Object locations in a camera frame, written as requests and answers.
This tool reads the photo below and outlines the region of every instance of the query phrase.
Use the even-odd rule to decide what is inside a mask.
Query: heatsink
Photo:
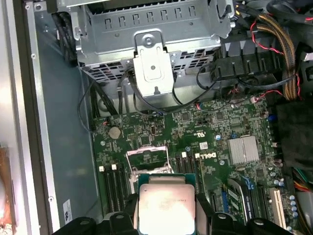
[[[228,140],[228,148],[232,165],[246,164],[259,160],[255,136]]]

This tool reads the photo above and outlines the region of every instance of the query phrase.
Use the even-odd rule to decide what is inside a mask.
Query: microchip
[[[189,113],[183,113],[181,115],[181,118],[182,118],[183,121],[189,121],[190,120]]]
[[[149,136],[143,136],[143,137],[141,137],[141,144],[142,144],[142,145],[150,144]]]
[[[263,169],[256,169],[256,175],[258,178],[263,178],[264,177]]]
[[[217,119],[217,120],[223,120],[223,119],[224,119],[223,113],[222,113],[222,112],[216,113],[216,119]]]

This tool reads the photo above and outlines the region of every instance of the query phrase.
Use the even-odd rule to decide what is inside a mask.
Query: screw hole
[[[36,9],[37,11],[40,11],[40,10],[41,10],[41,5],[36,5],[36,6],[35,6],[35,9]]]

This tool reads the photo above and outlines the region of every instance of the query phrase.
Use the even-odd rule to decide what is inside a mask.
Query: metal bracket
[[[163,50],[161,33],[137,34],[135,42],[138,55],[134,58],[134,70],[142,96],[171,93],[174,85],[171,60]]]

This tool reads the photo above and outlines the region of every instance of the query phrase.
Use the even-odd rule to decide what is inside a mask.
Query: electronic component
[[[272,199],[272,208],[274,212],[275,224],[279,225],[283,229],[286,229],[286,220],[284,215],[284,208],[279,189],[269,189],[270,198]]]
[[[121,130],[116,126],[112,127],[109,130],[109,136],[114,140],[117,140],[120,137],[121,133]]]
[[[233,165],[259,160],[255,136],[228,140],[230,161]]]
[[[156,134],[156,127],[155,126],[151,126],[151,134],[152,135]]]
[[[181,115],[181,119],[182,119],[183,121],[189,121],[189,120],[190,120],[189,113],[183,113],[183,114]]]
[[[163,234],[164,228],[168,234],[193,234],[195,217],[195,187],[187,184],[184,176],[150,176],[148,183],[139,186],[142,234]]]

